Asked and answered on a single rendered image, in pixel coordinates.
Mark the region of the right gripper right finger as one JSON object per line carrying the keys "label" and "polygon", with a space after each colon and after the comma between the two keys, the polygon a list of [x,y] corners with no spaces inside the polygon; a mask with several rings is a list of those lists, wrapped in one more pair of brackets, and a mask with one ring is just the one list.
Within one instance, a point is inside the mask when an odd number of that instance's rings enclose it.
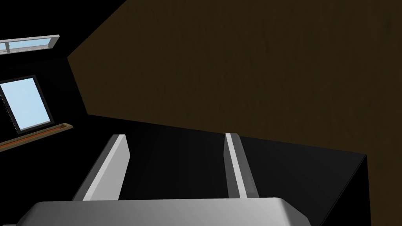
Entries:
{"label": "right gripper right finger", "polygon": [[229,198],[258,198],[259,194],[240,136],[225,133],[223,158]]}

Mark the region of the brown wooden shelf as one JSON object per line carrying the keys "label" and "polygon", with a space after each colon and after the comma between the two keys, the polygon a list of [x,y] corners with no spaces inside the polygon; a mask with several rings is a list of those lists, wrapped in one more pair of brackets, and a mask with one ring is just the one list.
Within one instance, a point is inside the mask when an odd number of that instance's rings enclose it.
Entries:
{"label": "brown wooden shelf", "polygon": [[56,133],[60,133],[62,131],[66,131],[66,130],[69,130],[69,129],[72,129],[72,128],[73,128],[72,125],[67,124],[67,123],[63,123],[63,124],[59,124],[59,125],[56,125],[56,126],[52,126],[50,128],[47,128],[47,129],[42,129],[42,130],[34,132],[34,133],[30,133],[30,134],[27,134],[27,135],[17,137],[15,139],[8,140],[8,141],[0,143],[0,152],[8,150],[8,149],[11,149],[11,148],[14,148],[14,147],[21,146],[23,144],[33,142],[33,141],[38,140],[38,139],[48,137],[50,135],[54,135]]}

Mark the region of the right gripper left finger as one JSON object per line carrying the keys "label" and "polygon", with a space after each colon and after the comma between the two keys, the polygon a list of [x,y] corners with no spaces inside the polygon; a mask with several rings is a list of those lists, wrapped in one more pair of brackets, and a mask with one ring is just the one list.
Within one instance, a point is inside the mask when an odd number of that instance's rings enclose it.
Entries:
{"label": "right gripper left finger", "polygon": [[118,200],[129,160],[126,135],[112,135],[73,201]]}

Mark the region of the white framed window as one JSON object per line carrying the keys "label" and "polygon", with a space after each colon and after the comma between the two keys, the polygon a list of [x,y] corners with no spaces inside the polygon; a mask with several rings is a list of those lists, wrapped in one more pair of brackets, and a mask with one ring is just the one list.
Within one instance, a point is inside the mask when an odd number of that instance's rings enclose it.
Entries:
{"label": "white framed window", "polygon": [[0,40],[0,55],[52,49],[60,35],[36,36]]}

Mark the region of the black framed window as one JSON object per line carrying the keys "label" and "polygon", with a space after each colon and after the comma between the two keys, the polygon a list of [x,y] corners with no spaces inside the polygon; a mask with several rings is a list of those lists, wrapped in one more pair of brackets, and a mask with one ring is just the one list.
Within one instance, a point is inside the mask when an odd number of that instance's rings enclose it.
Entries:
{"label": "black framed window", "polygon": [[54,124],[36,75],[0,81],[0,97],[18,134]]}

